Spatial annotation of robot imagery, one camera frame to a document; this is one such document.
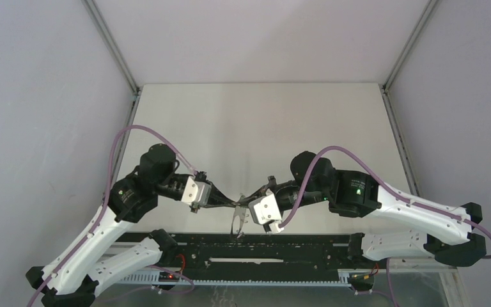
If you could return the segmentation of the aluminium frame post left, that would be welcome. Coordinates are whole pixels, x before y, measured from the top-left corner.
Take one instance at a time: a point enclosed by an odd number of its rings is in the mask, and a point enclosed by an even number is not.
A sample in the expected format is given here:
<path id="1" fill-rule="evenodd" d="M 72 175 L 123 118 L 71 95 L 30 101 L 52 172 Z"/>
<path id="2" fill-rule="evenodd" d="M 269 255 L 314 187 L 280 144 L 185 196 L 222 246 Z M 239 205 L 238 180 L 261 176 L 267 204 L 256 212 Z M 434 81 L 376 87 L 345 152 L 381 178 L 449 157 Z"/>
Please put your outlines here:
<path id="1" fill-rule="evenodd" d="M 140 92 L 140 86 L 134 79 L 129 66 L 127 65 L 125 57 L 123 56 L 116 40 L 114 39 L 114 36 L 111 33 L 111 30 L 107 25 L 107 22 L 105 21 L 100 8 L 98 7 L 98 4 L 94 0 L 82 0 L 81 2 L 84 5 L 88 15 L 90 16 L 102 41 L 107 47 L 113 61 L 118 67 L 118 70 L 127 83 L 129 90 L 133 95 L 137 95 Z"/>

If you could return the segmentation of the metal oval keyring plate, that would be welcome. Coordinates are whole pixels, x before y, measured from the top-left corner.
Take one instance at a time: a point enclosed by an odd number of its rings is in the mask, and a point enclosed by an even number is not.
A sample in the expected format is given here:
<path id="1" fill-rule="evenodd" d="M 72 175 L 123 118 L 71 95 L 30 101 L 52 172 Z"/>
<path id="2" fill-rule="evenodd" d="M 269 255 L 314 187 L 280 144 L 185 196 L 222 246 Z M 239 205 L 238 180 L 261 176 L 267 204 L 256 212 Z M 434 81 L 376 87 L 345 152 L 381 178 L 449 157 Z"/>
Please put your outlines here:
<path id="1" fill-rule="evenodd" d="M 246 198 L 244 194 L 241 194 L 239 200 L 233 203 L 234 211 L 230 230 L 230 237 L 233 240 L 237 240 L 244 235 L 243 227 L 247 223 L 249 216 L 249 207 L 246 203 Z"/>

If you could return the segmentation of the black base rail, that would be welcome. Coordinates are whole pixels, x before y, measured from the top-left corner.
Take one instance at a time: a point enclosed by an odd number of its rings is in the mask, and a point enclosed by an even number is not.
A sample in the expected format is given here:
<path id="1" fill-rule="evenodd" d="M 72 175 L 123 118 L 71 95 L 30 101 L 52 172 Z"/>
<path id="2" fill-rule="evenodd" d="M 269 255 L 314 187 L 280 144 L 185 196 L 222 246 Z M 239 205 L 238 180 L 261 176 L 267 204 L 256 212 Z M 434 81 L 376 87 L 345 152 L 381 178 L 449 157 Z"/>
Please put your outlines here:
<path id="1" fill-rule="evenodd" d="M 171 233 L 194 279 L 335 280 L 339 272 L 384 269 L 385 261 L 348 254 L 349 235 Z"/>

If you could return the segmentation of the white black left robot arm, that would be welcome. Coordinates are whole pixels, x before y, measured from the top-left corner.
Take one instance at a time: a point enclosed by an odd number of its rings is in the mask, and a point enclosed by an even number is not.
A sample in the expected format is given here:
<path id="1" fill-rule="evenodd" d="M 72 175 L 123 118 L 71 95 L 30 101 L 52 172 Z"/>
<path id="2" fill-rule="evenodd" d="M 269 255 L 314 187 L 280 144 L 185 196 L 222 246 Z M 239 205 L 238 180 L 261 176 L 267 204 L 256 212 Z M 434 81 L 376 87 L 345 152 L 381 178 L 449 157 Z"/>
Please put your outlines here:
<path id="1" fill-rule="evenodd" d="M 138 269 L 159 264 L 169 266 L 178 254 L 178 244 L 163 229 L 150 232 L 140 243 L 107 260 L 101 256 L 143 216 L 157 207 L 159 197 L 200 208 L 233 207 L 207 179 L 176 173 L 180 162 L 170 146 L 153 145 L 139 164 L 111 188 L 96 215 L 81 234 L 50 264 L 32 267 L 29 284 L 43 294 L 44 306 L 90 306 L 110 285 Z"/>

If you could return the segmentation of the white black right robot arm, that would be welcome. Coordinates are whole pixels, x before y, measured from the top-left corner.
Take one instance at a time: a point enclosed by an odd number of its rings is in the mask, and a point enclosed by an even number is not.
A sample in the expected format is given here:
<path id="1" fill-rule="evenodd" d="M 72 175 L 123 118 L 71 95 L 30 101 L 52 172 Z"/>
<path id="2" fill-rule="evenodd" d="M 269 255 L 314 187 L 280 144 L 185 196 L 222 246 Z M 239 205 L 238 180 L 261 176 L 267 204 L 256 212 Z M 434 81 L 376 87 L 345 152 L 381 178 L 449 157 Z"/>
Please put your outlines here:
<path id="1" fill-rule="evenodd" d="M 368 168 L 336 169 L 323 153 L 300 153 L 290 170 L 291 181 L 270 181 L 237 202 L 269 234 L 282 232 L 299 208 L 326 202 L 329 211 L 341 217 L 380 217 L 407 227 L 397 233 L 351 234 L 346 258 L 354 267 L 402 257 L 428 257 L 444 265 L 469 267 L 487 255 L 477 203 L 451 207 L 428 201 L 395 189 Z"/>

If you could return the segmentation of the aluminium frame post right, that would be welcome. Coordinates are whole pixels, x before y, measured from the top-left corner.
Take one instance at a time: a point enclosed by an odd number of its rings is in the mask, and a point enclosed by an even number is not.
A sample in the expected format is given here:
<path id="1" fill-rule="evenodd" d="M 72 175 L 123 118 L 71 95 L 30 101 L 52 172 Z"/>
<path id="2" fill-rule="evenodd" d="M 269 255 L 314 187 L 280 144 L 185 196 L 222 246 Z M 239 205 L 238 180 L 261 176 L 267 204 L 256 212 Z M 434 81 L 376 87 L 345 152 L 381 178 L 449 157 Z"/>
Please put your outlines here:
<path id="1" fill-rule="evenodd" d="M 423 11 L 421 12 L 416 24 L 412 28 L 412 31 L 405 42 L 403 49 L 399 53 L 392 69 L 389 72 L 385 82 L 382 85 L 382 89 L 385 92 L 389 92 L 393 87 L 396 79 L 398 78 L 404 64 L 408 60 L 410 54 L 412 53 L 414 47 L 418 43 L 424 30 L 428 27 L 428 23 L 435 15 L 437 7 L 441 4 L 440 0 L 429 0 L 427 1 Z"/>

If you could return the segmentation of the aluminium frame post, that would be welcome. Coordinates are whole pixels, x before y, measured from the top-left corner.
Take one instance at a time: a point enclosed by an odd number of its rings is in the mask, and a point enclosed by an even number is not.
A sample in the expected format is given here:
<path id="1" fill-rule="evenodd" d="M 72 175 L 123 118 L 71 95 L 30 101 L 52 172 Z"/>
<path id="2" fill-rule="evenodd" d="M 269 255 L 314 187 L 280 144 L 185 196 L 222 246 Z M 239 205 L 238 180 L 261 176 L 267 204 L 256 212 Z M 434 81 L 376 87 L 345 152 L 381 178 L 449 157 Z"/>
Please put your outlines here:
<path id="1" fill-rule="evenodd" d="M 412 53 L 414 47 L 418 43 L 424 30 L 428 27 L 428 23 L 435 15 L 437 7 L 441 4 L 440 0 L 429 0 L 427 1 L 423 11 L 421 12 L 416 24 L 412 28 L 412 31 L 405 42 L 403 49 L 399 53 L 392 69 L 389 72 L 385 82 L 382 85 L 382 89 L 385 92 L 389 92 L 393 87 L 396 79 L 398 78 L 404 64 L 408 60 L 410 54 Z"/>
<path id="2" fill-rule="evenodd" d="M 140 86 L 134 79 L 129 66 L 127 65 L 125 57 L 123 56 L 116 40 L 114 39 L 114 36 L 111 33 L 111 30 L 107 25 L 107 22 L 105 21 L 100 8 L 98 7 L 98 4 L 94 0 L 82 0 L 81 2 L 84 5 L 88 15 L 90 16 L 102 41 L 107 47 L 113 61 L 118 67 L 118 70 L 127 83 L 129 90 L 133 95 L 137 95 L 140 92 Z"/>

